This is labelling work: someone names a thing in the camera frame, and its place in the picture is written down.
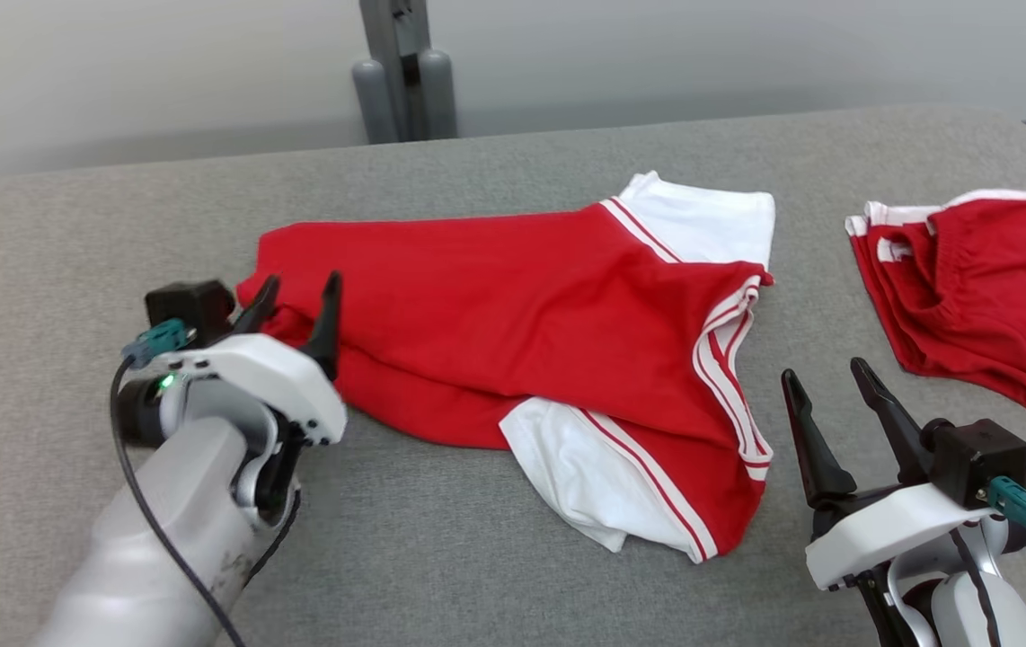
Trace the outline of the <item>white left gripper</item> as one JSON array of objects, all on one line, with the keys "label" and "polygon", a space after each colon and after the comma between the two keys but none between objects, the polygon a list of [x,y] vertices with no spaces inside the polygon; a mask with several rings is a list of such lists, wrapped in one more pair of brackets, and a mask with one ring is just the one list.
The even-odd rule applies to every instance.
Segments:
[{"label": "white left gripper", "polygon": [[222,419],[241,434],[243,460],[230,476],[231,495],[252,523],[283,523],[306,448],[336,445],[349,415],[332,381],[340,363],[343,276],[333,271],[320,311],[300,351],[261,332],[276,304],[280,278],[269,275],[234,320],[236,335],[200,350],[164,355],[171,369],[157,409],[165,439],[181,426]]}]

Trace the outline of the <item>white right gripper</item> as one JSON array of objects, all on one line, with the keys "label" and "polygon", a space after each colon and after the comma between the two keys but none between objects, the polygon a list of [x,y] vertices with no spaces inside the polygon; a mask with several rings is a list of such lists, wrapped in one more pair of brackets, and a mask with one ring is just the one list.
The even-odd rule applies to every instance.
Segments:
[{"label": "white right gripper", "polygon": [[[808,574],[814,585],[822,590],[994,513],[988,507],[961,507],[928,483],[933,458],[921,446],[921,427],[865,359],[851,358],[850,371],[863,401],[881,422],[898,462],[898,482],[912,487],[898,489],[879,502],[850,513],[805,548]],[[818,510],[853,496],[857,483],[837,462],[814,421],[804,385],[787,368],[781,374],[781,386],[806,503]]]}]

